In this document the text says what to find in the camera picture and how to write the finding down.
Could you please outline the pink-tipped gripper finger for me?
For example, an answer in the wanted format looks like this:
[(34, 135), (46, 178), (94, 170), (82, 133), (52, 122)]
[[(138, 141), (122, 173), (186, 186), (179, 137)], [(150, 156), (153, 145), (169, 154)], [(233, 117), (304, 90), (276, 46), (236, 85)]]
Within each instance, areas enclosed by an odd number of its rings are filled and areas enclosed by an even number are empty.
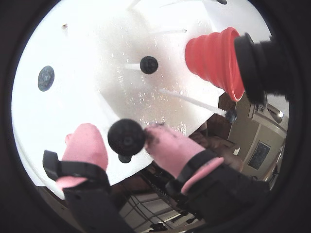
[(62, 160), (45, 150), (43, 168), (64, 193), (71, 214), (87, 233), (132, 233), (111, 201), (107, 151), (93, 124), (81, 124), (65, 139)]

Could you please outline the stained pink gripper finger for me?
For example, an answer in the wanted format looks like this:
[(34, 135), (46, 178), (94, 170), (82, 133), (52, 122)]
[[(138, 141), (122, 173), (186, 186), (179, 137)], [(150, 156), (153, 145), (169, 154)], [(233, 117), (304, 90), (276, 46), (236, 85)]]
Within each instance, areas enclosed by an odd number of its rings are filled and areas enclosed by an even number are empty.
[(145, 149), (174, 179), (170, 196), (204, 220), (227, 220), (268, 195), (268, 184), (241, 173), (242, 161), (218, 138), (192, 137), (155, 124), (145, 128)]

